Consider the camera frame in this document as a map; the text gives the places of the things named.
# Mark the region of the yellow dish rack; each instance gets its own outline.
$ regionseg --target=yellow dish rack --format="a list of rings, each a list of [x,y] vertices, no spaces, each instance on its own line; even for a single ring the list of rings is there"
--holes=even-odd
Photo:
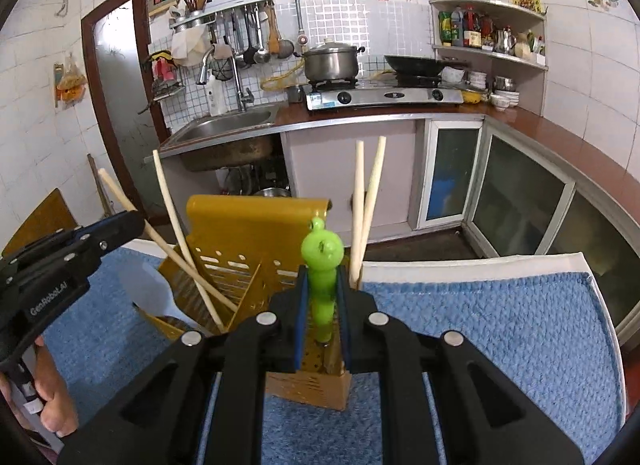
[[[268,309],[274,293],[292,288],[303,264],[300,244],[314,217],[326,219],[327,200],[260,196],[192,196],[187,204],[187,236],[198,272],[238,304],[234,313],[212,297],[228,330]],[[174,292],[178,307],[214,334],[219,333],[194,282],[170,259],[158,268]],[[178,321],[141,312],[167,338],[184,332]],[[300,371],[268,373],[266,392],[287,400],[343,410],[351,375],[344,370],[337,320],[326,348],[307,329]]]

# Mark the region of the wok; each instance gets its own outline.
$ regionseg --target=wok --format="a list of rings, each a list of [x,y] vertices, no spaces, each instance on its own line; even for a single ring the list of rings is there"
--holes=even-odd
[[[385,55],[385,61],[399,75],[412,77],[436,77],[445,66],[466,68],[468,63],[461,61],[434,60],[427,57],[407,57]]]

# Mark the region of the wooden stick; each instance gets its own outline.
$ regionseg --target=wooden stick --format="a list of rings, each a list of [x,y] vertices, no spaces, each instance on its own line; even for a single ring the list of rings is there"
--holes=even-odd
[[[122,204],[122,206],[126,210],[137,210],[129,198],[125,196],[125,193],[120,189],[118,184],[114,182],[114,180],[109,176],[109,173],[105,171],[105,169],[100,169],[98,171],[100,178],[105,182],[107,187],[110,188],[113,195],[116,196],[116,199]],[[148,221],[145,220],[145,232],[148,236],[156,242],[156,244],[162,249],[162,251],[171,259],[176,265],[178,265],[184,273],[186,273],[189,277],[191,277],[196,283],[199,283],[205,290],[207,290],[210,294],[212,294],[216,299],[218,299],[222,304],[229,308],[231,311],[237,311],[238,306],[233,304],[229,299],[227,299],[224,295],[222,295],[217,289],[209,284],[209,281],[203,278],[198,272],[194,271],[183,258],[181,258],[178,254],[174,252],[174,249],[170,247],[162,236],[156,232],[156,230],[149,225]]]
[[[373,210],[376,208],[376,199],[378,197],[378,187],[380,187],[380,176],[382,176],[382,164],[385,161],[386,136],[378,137],[378,149],[376,157],[373,160],[373,168],[369,177],[369,188],[367,188],[367,198],[364,204],[364,217],[362,219],[362,237],[358,248],[358,275],[364,260],[364,252],[367,250],[367,241],[369,240],[369,231],[371,230],[371,222],[373,221]]]
[[[169,185],[166,183],[166,178],[164,177],[164,170],[162,169],[162,162],[160,161],[160,155],[158,154],[158,150],[154,149],[154,164],[156,166],[156,174],[158,174],[158,183],[160,184],[160,191],[162,193],[162,199],[164,200],[164,206],[166,206],[166,211],[169,213],[169,219],[171,220],[171,226],[174,228],[175,238],[178,240],[178,246],[180,246],[180,250],[182,251],[182,256],[184,260],[189,263],[190,267],[193,270],[198,271],[196,268],[196,264],[193,262],[193,257],[191,257],[191,251],[187,246],[187,240],[184,238],[184,234],[182,233],[182,228],[180,226],[180,221],[178,220],[178,214],[175,213],[174,201],[171,199],[171,193],[169,192]],[[221,333],[226,333],[225,325],[222,323],[222,319],[220,319],[220,315],[216,311],[216,308],[213,306],[211,302],[211,298],[204,291],[204,288],[194,281],[196,284],[196,288],[198,289],[198,293],[202,297],[213,322],[216,323],[218,329]]]
[[[360,277],[360,240],[362,239],[362,217],[364,215],[364,142],[356,142],[356,174],[353,183],[353,202],[351,204],[353,223],[351,225],[351,260],[349,266],[349,285],[356,288]]]

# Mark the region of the green toy figure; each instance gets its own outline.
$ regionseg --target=green toy figure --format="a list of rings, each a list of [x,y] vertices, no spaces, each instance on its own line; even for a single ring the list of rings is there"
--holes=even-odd
[[[311,220],[311,232],[300,248],[308,267],[311,317],[316,325],[316,341],[326,345],[331,340],[334,323],[337,267],[344,257],[342,240],[324,228],[320,218]]]

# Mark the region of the white spatula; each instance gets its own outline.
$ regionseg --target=white spatula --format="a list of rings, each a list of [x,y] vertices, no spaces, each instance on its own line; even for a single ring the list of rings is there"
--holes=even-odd
[[[169,283],[146,261],[127,262],[118,270],[118,277],[130,299],[145,313],[153,317],[173,317],[207,337],[211,336],[206,328],[177,307]]]

